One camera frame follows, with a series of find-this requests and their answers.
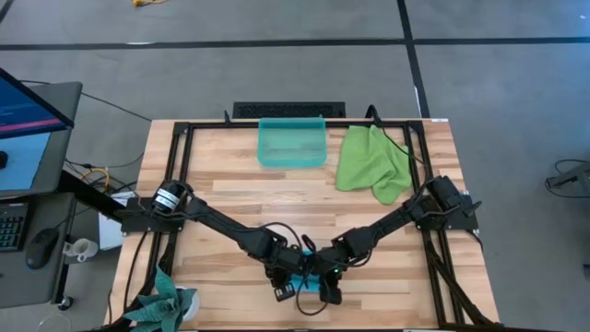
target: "keyboard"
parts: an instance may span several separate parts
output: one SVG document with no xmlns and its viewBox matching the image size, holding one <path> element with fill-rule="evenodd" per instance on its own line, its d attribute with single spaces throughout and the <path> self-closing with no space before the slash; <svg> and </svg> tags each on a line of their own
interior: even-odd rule
<svg viewBox="0 0 590 332">
<path fill-rule="evenodd" d="M 28 203 L 0 204 L 0 253 L 22 250 L 27 237 Z"/>
<path fill-rule="evenodd" d="M 347 117 L 344 102 L 234 102 L 234 119 L 264 117 Z"/>
</svg>

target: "transparent plastic bin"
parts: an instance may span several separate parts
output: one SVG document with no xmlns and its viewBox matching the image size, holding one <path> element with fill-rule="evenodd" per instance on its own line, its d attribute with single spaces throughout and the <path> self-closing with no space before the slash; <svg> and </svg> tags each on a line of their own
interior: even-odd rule
<svg viewBox="0 0 590 332">
<path fill-rule="evenodd" d="M 324 118 L 260 119 L 258 161 L 264 167 L 321 167 L 326 158 Z"/>
</svg>

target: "computer mouse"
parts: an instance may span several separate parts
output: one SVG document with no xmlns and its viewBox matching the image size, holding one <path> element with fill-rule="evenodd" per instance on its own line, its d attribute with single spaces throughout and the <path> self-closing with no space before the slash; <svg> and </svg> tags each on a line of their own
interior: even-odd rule
<svg viewBox="0 0 590 332">
<path fill-rule="evenodd" d="M 0 170 L 8 164 L 8 155 L 4 151 L 0 151 Z"/>
<path fill-rule="evenodd" d="M 53 248 L 59 238 L 59 231 L 53 228 L 39 231 L 27 244 L 25 256 L 27 266 L 32 269 L 44 267 L 52 255 Z"/>
</svg>

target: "green towel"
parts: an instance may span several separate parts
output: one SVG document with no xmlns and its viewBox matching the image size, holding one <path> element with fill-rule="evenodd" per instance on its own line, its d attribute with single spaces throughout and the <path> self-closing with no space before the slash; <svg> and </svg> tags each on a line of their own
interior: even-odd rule
<svg viewBox="0 0 590 332">
<path fill-rule="evenodd" d="M 407 147 L 400 147 L 407 152 Z M 375 125 L 352 125 L 340 151 L 336 189 L 372 188 L 382 204 L 392 204 L 412 184 L 408 156 Z"/>
</svg>

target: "wooden tabletop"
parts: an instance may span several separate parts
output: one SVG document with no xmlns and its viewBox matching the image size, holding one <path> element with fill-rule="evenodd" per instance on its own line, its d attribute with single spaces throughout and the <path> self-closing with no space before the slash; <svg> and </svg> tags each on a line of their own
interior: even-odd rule
<svg viewBox="0 0 590 332">
<path fill-rule="evenodd" d="M 174 122 L 152 122 L 137 183 L 141 196 L 152 196 L 164 178 Z M 448 175 L 465 190 L 449 123 L 424 120 L 424 127 L 434 174 Z M 387 133 L 404 143 L 400 129 L 388 129 Z M 412 194 L 409 189 L 393 205 L 384 206 L 371 189 L 337 191 L 336 167 L 345 134 L 346 129 L 328 128 L 328 158 L 323 168 L 270 171 L 256 159 L 257 129 L 198 129 L 187 182 L 211 207 L 245 225 L 282 221 L 299 235 L 308 234 L 318 247 L 329 245 L 344 231 L 373 223 L 398 208 Z M 416 137 L 413 142 L 419 151 Z M 178 178 L 182 150 L 183 138 L 174 179 Z M 293 243 L 286 230 L 272 229 Z M 464 231 L 447 234 L 457 281 L 481 312 L 497 321 L 479 244 Z M 124 240 L 112 285 L 115 318 L 122 314 L 125 283 L 139 238 L 140 234 L 133 234 Z M 166 242 L 164 237 L 160 253 Z M 129 302 L 143 284 L 150 245 L 151 234 L 139 252 Z M 263 266 L 248 258 L 236 243 L 202 224 L 186 222 L 179 235 L 172 277 L 177 285 L 197 288 L 201 298 L 198 315 L 181 329 L 437 327 L 426 257 L 413 223 L 383 238 L 365 267 L 344 274 L 339 284 L 341 305 L 328 305 L 313 317 L 300 314 L 294 299 L 277 302 Z M 441 283 L 447 320 L 453 321 L 448 290 Z M 301 295 L 305 310 L 320 305 L 317 293 Z"/>
</svg>

